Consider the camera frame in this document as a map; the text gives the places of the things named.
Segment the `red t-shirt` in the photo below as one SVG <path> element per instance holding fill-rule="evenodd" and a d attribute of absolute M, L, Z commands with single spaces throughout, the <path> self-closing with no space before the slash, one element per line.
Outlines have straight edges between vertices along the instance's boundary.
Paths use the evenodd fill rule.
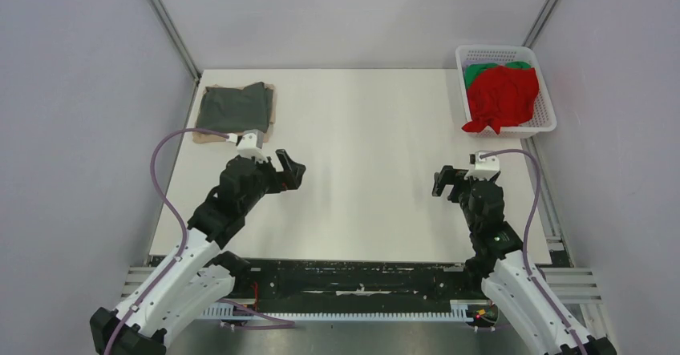
<path fill-rule="evenodd" d="M 496 134 L 503 127 L 517 127 L 534 115 L 540 93 L 534 68 L 527 70 L 496 67 L 483 72 L 466 89 L 471 119 L 462 126 L 467 133 L 491 128 Z"/>

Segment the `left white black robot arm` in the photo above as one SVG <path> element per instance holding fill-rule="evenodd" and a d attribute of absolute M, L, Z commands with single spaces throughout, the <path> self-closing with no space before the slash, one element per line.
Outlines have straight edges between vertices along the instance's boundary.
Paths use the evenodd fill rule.
<path fill-rule="evenodd" d="M 92 315 L 98 354 L 165 354 L 210 305 L 251 289 L 247 261 L 225 246 L 262 197 L 301 186 L 306 166 L 284 149 L 276 155 L 281 170 L 269 158 L 237 156 L 227 162 L 219 184 L 195 210 L 176 247 L 114 309 L 100 308 Z"/>

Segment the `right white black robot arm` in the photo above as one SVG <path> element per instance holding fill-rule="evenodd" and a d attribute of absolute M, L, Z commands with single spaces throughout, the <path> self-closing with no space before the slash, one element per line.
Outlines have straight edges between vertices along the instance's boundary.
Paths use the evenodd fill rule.
<path fill-rule="evenodd" d="M 595 337 L 567 310 L 526 256 L 505 219 L 497 176 L 481 179 L 450 165 L 434 175 L 433 196 L 451 187 L 447 199 L 460 206 L 470 231 L 475 255 L 464 264 L 465 291 L 494 302 L 533 354 L 615 354 L 607 337 Z"/>

